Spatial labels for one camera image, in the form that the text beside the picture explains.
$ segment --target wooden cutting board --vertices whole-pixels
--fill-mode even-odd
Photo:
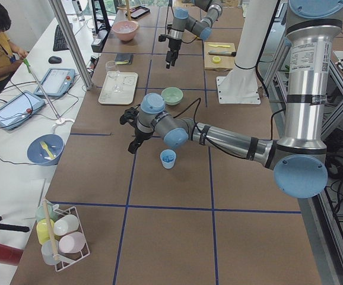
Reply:
[[[230,47],[213,47],[209,45],[229,45]],[[235,63],[234,56],[219,56],[221,61],[218,64],[212,62],[212,58],[215,55],[209,55],[210,50],[218,52],[235,52],[236,48],[233,43],[219,43],[219,42],[205,42],[204,43],[204,54],[205,54],[205,69],[233,69]]]

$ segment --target white table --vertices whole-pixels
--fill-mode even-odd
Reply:
[[[53,52],[56,25],[57,21],[54,19],[27,58],[39,79],[45,75],[50,67],[74,68],[76,73],[79,73],[69,50]],[[90,61],[91,56],[98,56],[98,54],[93,53],[90,46],[93,42],[90,30],[92,26],[93,23],[90,20],[85,22],[73,21],[73,32],[86,64]],[[49,64],[47,60],[52,55],[61,57],[62,63],[57,65]],[[12,77],[12,82],[19,84],[26,81],[33,81],[33,77],[28,73],[26,66],[22,64]],[[36,87],[35,84],[19,85],[22,91],[34,91]],[[0,99],[8,101],[19,93],[20,91],[17,88],[11,87],[0,95]],[[62,117],[75,119],[85,94],[85,87],[79,76],[69,93],[74,96],[66,94],[59,100],[54,101],[53,104],[60,114],[72,106]],[[55,119],[50,106],[46,105],[39,114],[41,115],[34,115],[15,130],[6,131],[0,129],[0,157],[2,159],[16,163],[30,163],[26,155],[27,147],[37,137],[50,134],[55,123],[55,121],[44,117]],[[72,123],[68,122],[56,128],[55,133],[60,135],[65,143],[69,137],[71,126]],[[3,217],[1,223],[28,226],[32,229],[35,222],[36,208],[46,193],[55,170],[56,166],[13,165],[0,161],[0,216]],[[24,249],[29,234],[30,232],[21,233],[0,230],[0,243]],[[0,285],[9,284],[15,270],[15,266],[0,264]]]

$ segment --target wine glass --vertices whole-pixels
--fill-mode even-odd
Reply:
[[[117,84],[117,77],[120,74],[119,68],[115,61],[107,61],[106,62],[106,71],[110,78],[114,79],[115,85],[112,87],[113,92],[120,92],[122,91],[122,87]]]

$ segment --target blue bowl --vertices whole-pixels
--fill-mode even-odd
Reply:
[[[55,156],[54,159],[51,159],[46,150],[41,146],[41,141],[44,141],[47,144],[49,151]],[[58,163],[59,158],[63,152],[65,144],[63,139],[54,134],[43,135],[39,138],[36,138],[29,146],[27,150],[28,159],[38,165],[50,166]]]

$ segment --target black mouse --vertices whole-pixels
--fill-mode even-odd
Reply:
[[[48,61],[50,64],[60,64],[62,62],[62,58],[58,56],[51,56]]]

